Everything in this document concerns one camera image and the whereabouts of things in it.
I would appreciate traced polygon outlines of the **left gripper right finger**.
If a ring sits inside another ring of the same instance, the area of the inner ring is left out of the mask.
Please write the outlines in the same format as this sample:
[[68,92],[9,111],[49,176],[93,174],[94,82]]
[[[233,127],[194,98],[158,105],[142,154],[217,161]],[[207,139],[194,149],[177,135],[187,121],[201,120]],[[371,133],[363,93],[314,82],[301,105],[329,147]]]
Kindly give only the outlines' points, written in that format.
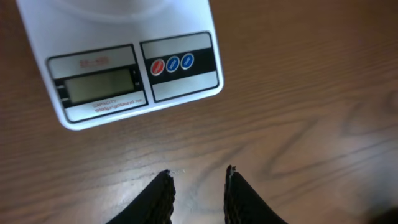
[[287,224],[232,165],[226,169],[224,221],[226,224]]

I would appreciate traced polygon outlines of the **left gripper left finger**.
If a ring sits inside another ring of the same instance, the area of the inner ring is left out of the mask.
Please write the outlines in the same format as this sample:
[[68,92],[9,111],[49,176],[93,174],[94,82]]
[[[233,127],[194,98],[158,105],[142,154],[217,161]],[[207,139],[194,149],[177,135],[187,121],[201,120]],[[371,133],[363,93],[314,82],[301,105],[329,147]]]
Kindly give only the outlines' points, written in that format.
[[172,224],[174,201],[174,178],[163,170],[107,224]]

